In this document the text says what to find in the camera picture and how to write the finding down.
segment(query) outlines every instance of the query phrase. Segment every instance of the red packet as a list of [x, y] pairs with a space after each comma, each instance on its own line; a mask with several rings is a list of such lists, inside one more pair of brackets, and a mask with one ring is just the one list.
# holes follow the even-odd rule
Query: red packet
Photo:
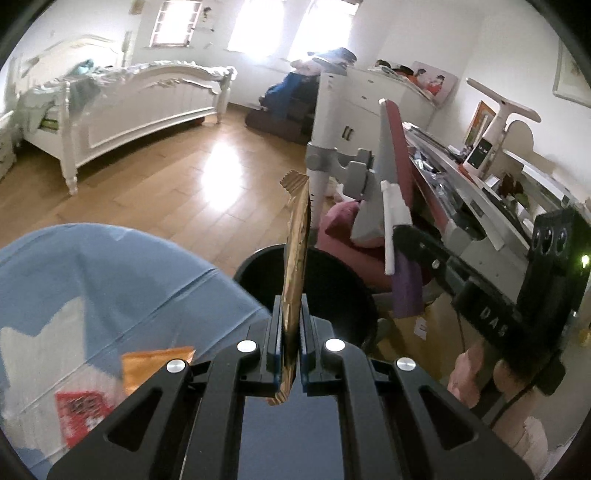
[[113, 411], [105, 396], [97, 391], [56, 393], [61, 434], [68, 448], [80, 442]]

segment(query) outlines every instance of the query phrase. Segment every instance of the bed post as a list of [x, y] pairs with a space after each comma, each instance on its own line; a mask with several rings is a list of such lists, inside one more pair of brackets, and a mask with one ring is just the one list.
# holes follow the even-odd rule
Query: bed post
[[58, 134], [61, 135], [64, 148], [64, 158], [60, 161], [61, 174], [64, 176], [70, 195], [78, 193], [77, 168], [74, 159], [72, 140], [72, 124], [70, 123], [70, 82], [64, 81], [63, 98], [61, 99], [60, 120]]
[[230, 85], [232, 84], [232, 75], [234, 75], [234, 69], [229, 67], [228, 72], [224, 75], [221, 81], [222, 93], [220, 93], [217, 99], [217, 124], [222, 123], [222, 118], [226, 110], [228, 109], [228, 102], [230, 101]]

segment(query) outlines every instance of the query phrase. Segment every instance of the framed picture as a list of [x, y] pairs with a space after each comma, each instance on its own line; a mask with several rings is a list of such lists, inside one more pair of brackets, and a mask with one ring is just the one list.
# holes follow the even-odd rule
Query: framed picture
[[486, 132], [495, 115], [495, 111], [485, 102], [478, 102], [478, 108], [476, 108], [472, 122], [470, 122], [468, 132], [466, 132], [464, 145], [476, 145], [482, 138], [482, 135], [484, 135], [484, 132]]
[[591, 87], [562, 42], [558, 47], [558, 65], [553, 93], [559, 98], [591, 108]]
[[441, 106], [457, 83], [457, 77], [445, 70], [416, 61], [412, 66], [419, 88], [433, 96], [433, 102]]

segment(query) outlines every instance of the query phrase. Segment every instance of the trash can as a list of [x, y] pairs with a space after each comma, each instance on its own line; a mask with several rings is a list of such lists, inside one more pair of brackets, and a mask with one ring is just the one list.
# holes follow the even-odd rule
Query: trash can
[[[270, 312], [281, 295], [285, 244], [255, 252], [238, 268], [234, 280]], [[378, 311], [361, 278], [341, 260], [309, 248], [304, 293], [310, 314], [332, 323], [338, 338], [364, 350], [374, 345]]]

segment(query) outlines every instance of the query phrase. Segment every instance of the bright window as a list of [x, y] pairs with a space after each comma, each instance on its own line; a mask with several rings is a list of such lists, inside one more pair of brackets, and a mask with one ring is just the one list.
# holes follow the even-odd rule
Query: bright window
[[191, 42], [201, 2], [166, 0], [156, 19], [150, 47], [187, 47]]
[[283, 33], [283, 0], [245, 0], [228, 50], [266, 57], [280, 45]]
[[312, 0], [295, 35], [288, 59], [304, 59], [308, 51], [347, 47], [358, 7], [358, 4], [345, 0]]

